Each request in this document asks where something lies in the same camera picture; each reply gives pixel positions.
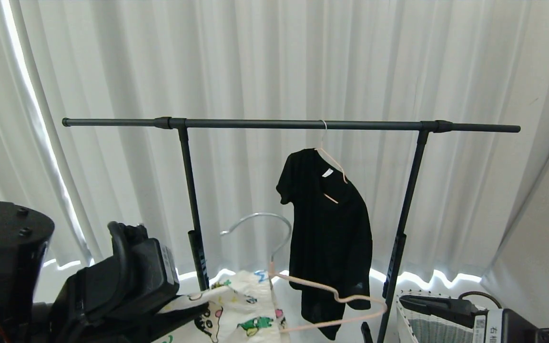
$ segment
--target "screw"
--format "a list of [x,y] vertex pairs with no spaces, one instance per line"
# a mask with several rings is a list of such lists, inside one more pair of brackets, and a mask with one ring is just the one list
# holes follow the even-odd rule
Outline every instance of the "screw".
[[33,230],[29,228],[22,228],[20,229],[20,232],[18,233],[21,237],[29,237],[33,233]]
[[18,217],[26,217],[29,215],[29,210],[26,208],[18,208],[16,214]]

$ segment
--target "clothing rack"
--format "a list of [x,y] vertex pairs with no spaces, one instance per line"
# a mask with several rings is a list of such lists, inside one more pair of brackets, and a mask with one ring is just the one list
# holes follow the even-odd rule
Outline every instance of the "clothing rack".
[[[159,117],[155,119],[68,119],[62,120],[63,126],[145,126],[166,130],[177,129],[181,142],[181,154],[185,169],[185,180],[190,198],[190,210],[194,230],[188,232],[194,267],[201,291],[209,287],[207,277],[207,262],[204,255],[203,239],[196,201],[196,188],[190,159],[190,145],[188,128],[227,128],[227,129],[325,129],[322,120],[236,120],[236,119],[186,119]],[[399,224],[395,235],[395,242],[391,251],[391,258],[387,270],[387,280],[383,286],[383,297],[388,311],[384,313],[381,327],[378,332],[377,343],[383,343],[387,331],[388,318],[392,309],[395,285],[399,274],[401,257],[406,243],[406,221],[410,211],[410,203],[417,183],[418,170],[423,159],[423,152],[427,144],[429,133],[443,133],[449,131],[480,131],[480,132],[520,132],[520,126],[499,124],[459,124],[445,120],[432,121],[327,121],[328,130],[391,130],[391,131],[418,131],[417,147],[410,169],[410,177],[406,187],[406,194],[399,215]]]

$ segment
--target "shirt sleeve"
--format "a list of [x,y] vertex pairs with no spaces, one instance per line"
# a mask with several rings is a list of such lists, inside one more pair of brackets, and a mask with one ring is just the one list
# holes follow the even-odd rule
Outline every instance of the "shirt sleeve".
[[[370,296],[370,267],[372,266],[372,230],[368,213],[359,219],[357,231],[346,259],[345,289],[341,297],[351,295]],[[367,300],[353,300],[349,306],[354,310],[370,309]]]
[[279,183],[276,185],[276,190],[281,194],[281,204],[288,204],[289,202],[294,202],[295,194],[295,180],[296,177],[294,172],[294,158],[293,154],[287,157],[285,161],[285,167],[281,172],[281,177],[279,177]]

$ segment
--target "pink hanger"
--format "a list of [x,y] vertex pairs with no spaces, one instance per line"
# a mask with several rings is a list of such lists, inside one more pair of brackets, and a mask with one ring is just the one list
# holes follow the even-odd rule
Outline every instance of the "pink hanger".
[[338,294],[338,291],[330,286],[327,286],[325,284],[320,284],[317,282],[310,282],[308,280],[295,278],[293,276],[283,275],[281,273],[275,272],[275,254],[283,248],[283,246],[291,239],[292,237],[292,224],[287,220],[285,217],[278,215],[276,213],[268,213],[268,212],[256,212],[252,213],[250,215],[246,215],[245,217],[238,220],[233,226],[231,226],[228,230],[224,232],[220,232],[220,236],[225,236],[227,234],[230,234],[233,232],[241,223],[243,223],[245,220],[251,219],[253,217],[259,217],[259,216],[268,216],[268,217],[275,217],[277,219],[280,219],[285,223],[287,226],[287,234],[285,235],[285,239],[283,240],[283,243],[279,244],[273,251],[273,253],[270,255],[270,264],[268,265],[268,278],[272,280],[275,276],[278,276],[279,278],[288,280],[289,282],[295,282],[298,284],[303,284],[305,286],[314,287],[318,289],[322,289],[323,291],[328,291],[334,294],[334,300],[336,300],[339,303],[347,303],[352,302],[353,300],[367,300],[369,302],[378,303],[382,306],[382,309],[376,313],[363,315],[361,317],[352,318],[352,319],[340,319],[339,321],[329,321],[329,322],[322,322],[322,323],[315,323],[315,324],[309,324],[309,325],[302,325],[297,326],[296,328],[285,328],[281,329],[280,332],[294,332],[294,331],[300,331],[300,330],[309,330],[314,328],[323,328],[325,326],[332,326],[332,325],[340,325],[344,323],[350,323],[350,322],[358,322],[358,321],[366,321],[368,319],[379,317],[380,315],[383,315],[383,313],[387,312],[387,304],[381,299],[373,298],[373,297],[367,297],[365,295],[351,295],[350,297],[346,298],[340,298],[340,295]]
[[[338,166],[338,168],[340,169],[340,171],[342,172],[342,180],[345,182],[345,184],[348,184],[348,182],[346,181],[346,174],[345,174],[345,170],[344,168],[342,168],[342,165],[340,165],[340,163],[338,163],[330,154],[328,154],[325,149],[323,148],[323,137],[325,137],[325,134],[327,133],[327,123],[325,120],[321,119],[321,121],[323,122],[323,124],[325,125],[325,131],[323,131],[323,134],[321,135],[321,146],[319,148],[315,148],[315,150],[317,151],[322,151],[325,156],[329,157],[329,159],[331,159],[332,161],[334,161],[334,163]],[[332,200],[333,202],[337,203],[338,202],[336,200],[334,200],[332,197],[330,197],[329,195],[327,195],[326,193],[323,193],[323,195],[325,195],[326,198],[328,198],[329,200]]]

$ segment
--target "white label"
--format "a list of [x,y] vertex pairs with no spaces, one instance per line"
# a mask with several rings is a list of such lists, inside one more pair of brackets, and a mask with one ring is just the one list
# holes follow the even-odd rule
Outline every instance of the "white label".
[[177,279],[177,271],[175,271],[175,263],[173,262],[173,254],[171,250],[165,245],[161,244],[162,262],[164,262],[164,269],[166,271],[166,280],[170,284],[179,283]]
[[473,341],[472,343],[485,343],[484,334],[486,333],[486,316],[477,315],[473,319]]
[[486,316],[486,342],[501,343],[503,326],[503,309],[489,310]]

